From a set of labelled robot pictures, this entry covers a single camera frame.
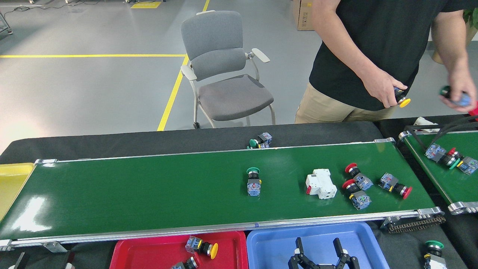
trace gray floor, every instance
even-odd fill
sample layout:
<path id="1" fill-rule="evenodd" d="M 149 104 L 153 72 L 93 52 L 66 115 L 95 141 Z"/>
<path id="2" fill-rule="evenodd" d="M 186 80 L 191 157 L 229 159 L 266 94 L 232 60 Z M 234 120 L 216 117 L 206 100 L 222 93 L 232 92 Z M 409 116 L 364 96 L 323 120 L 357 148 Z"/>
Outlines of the gray floor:
<path id="1" fill-rule="evenodd" d="M 131 9 L 100 0 L 61 9 L 6 14 L 14 34 L 0 33 L 0 55 L 184 54 L 180 25 L 202 11 L 206 0 L 169 0 L 157 9 Z M 61 0 L 38 0 L 42 7 Z M 0 1 L 6 13 L 28 1 Z M 277 124 L 293 123 L 320 38 L 297 31 L 290 0 L 210 0 L 208 10 L 241 13 L 244 48 L 271 58 L 259 63 L 261 82 L 275 101 Z M 446 70 L 426 51 L 406 108 L 395 118 L 454 114 L 437 96 Z M 469 49 L 478 83 L 478 49 Z M 0 152 L 11 141 L 43 136 L 155 131 L 174 87 L 182 57 L 0 58 Z M 251 66 L 247 72 L 253 74 Z M 165 130 L 192 128 L 193 95 L 183 79 Z M 203 128 L 210 125 L 200 112 Z M 271 124 L 268 109 L 252 125 Z M 244 126 L 245 119 L 217 127 Z"/>

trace black t-shirt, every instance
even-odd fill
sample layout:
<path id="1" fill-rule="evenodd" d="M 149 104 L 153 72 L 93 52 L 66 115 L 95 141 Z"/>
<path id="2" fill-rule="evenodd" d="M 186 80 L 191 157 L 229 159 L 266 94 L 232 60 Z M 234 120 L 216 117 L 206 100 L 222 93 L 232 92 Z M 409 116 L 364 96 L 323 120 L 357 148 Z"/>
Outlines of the black t-shirt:
<path id="1" fill-rule="evenodd" d="M 342 0 L 336 12 L 363 54 L 410 89 L 438 13 L 474 6 L 478 0 Z M 384 108 L 324 43 L 309 81 L 318 91 L 345 104 L 370 111 Z"/>

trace red tray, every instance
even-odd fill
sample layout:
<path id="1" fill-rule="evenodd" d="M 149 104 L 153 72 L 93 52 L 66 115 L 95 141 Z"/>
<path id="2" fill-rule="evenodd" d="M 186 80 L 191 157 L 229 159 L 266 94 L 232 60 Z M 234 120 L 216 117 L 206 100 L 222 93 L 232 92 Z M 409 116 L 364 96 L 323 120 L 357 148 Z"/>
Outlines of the red tray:
<path id="1" fill-rule="evenodd" d="M 217 256 L 199 254 L 199 269 L 249 269 L 244 232 L 194 235 L 217 243 Z M 189 235 L 120 240 L 115 246 L 109 269 L 170 269 L 193 254 L 185 249 Z"/>

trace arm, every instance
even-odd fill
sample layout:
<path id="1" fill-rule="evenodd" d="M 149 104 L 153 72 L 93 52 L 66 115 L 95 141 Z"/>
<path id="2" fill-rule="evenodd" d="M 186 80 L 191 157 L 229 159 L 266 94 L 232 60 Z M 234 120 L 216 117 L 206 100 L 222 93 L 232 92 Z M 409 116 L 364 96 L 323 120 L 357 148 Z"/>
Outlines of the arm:
<path id="1" fill-rule="evenodd" d="M 362 80 L 369 94 L 383 103 L 385 108 L 397 105 L 393 87 L 407 89 L 400 81 L 378 68 L 355 45 L 337 16 L 340 0 L 314 0 L 312 24 L 315 31 L 332 53 Z"/>
<path id="2" fill-rule="evenodd" d="M 448 83 L 451 86 L 451 99 L 460 100 L 461 92 L 471 98 L 471 105 L 460 107 L 440 96 L 443 103 L 458 112 L 468 112 L 476 107 L 476 86 L 468 67 L 466 51 L 466 26 L 463 11 L 441 12 L 432 24 L 432 37 L 438 54 L 448 70 Z"/>

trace yellow tray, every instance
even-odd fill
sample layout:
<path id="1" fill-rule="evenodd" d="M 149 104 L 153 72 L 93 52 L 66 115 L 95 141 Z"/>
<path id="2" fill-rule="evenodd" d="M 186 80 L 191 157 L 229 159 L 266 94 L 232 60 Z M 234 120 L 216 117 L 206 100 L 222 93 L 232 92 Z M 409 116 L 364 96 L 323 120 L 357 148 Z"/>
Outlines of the yellow tray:
<path id="1" fill-rule="evenodd" d="M 22 190 L 33 167 L 33 163 L 0 165 L 0 221 Z"/>

